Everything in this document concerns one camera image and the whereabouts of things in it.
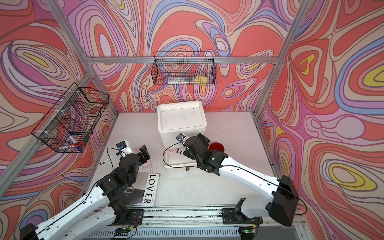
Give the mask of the white three-drawer cabinet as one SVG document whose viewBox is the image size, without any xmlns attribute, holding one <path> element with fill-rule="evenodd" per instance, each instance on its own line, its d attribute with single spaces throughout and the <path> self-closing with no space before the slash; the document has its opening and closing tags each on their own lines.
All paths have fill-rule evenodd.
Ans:
<svg viewBox="0 0 384 240">
<path fill-rule="evenodd" d="M 157 107 L 158 131 L 164 146 L 162 159 L 164 168 L 168 173 L 186 170 L 186 167 L 195 167 L 196 161 L 183 155 L 169 154 L 168 150 L 185 148 L 183 143 L 177 141 L 179 133 L 188 137 L 205 135 L 207 120 L 203 104 L 200 101 L 190 101 L 173 104 L 162 104 Z"/>
</svg>

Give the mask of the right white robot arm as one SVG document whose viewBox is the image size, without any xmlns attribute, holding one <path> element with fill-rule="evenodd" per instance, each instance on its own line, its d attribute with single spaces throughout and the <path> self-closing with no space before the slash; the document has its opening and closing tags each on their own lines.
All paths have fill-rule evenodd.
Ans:
<svg viewBox="0 0 384 240">
<path fill-rule="evenodd" d="M 202 134 L 188 137 L 180 133 L 176 139 L 185 146 L 184 156 L 195 160 L 197 168 L 219 177 L 233 179 L 264 197 L 265 210 L 277 223 L 293 225 L 299 196 L 293 180 L 267 176 L 250 169 L 221 151 L 209 150 L 210 140 Z"/>
</svg>

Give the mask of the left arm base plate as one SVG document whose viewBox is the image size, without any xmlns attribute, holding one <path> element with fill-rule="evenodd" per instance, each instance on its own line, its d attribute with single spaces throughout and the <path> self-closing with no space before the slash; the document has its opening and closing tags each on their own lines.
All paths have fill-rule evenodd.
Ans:
<svg viewBox="0 0 384 240">
<path fill-rule="evenodd" d="M 113 225 L 127 226 L 134 225 L 140 226 L 143 222 L 144 209 L 131 209 L 124 211 L 116 216 Z"/>
</svg>

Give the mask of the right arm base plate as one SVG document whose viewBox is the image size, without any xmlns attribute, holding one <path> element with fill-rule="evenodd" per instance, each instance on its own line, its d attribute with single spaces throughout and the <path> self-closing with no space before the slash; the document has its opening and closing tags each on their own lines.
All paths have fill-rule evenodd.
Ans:
<svg viewBox="0 0 384 240">
<path fill-rule="evenodd" d="M 248 218 L 240 210 L 235 209 L 222 209 L 219 213 L 224 225 L 239 225 L 239 224 L 252 224 L 261 225 L 263 223 L 262 217 Z"/>
</svg>

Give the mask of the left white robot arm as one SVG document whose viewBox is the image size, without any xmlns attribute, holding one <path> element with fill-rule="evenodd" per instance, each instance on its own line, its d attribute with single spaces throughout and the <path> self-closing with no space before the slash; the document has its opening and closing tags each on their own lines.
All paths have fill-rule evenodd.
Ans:
<svg viewBox="0 0 384 240">
<path fill-rule="evenodd" d="M 22 240 L 82 240 L 114 222 L 140 225 L 138 211 L 127 206 L 127 189 L 137 180 L 141 165 L 150 159 L 146 145 L 134 154 L 125 148 L 119 166 L 98 180 L 91 190 L 54 217 L 28 224 L 20 231 Z"/>
</svg>

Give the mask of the pink umbrella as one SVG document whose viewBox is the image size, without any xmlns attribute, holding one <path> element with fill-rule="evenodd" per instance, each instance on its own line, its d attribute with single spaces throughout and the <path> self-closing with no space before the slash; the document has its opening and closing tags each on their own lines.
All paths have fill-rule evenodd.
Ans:
<svg viewBox="0 0 384 240">
<path fill-rule="evenodd" d="M 142 165 L 145 165 L 150 159 L 151 159 L 151 156 L 148 152 L 148 149 L 147 149 L 147 146 L 146 145 L 142 145 L 138 152 L 136 153 L 136 155 L 139 156 L 139 165 L 142 166 Z"/>
<path fill-rule="evenodd" d="M 185 150 L 186 148 L 174 148 L 174 149 L 168 150 L 168 152 L 169 154 L 173 154 L 173 155 L 183 155 Z"/>
</svg>

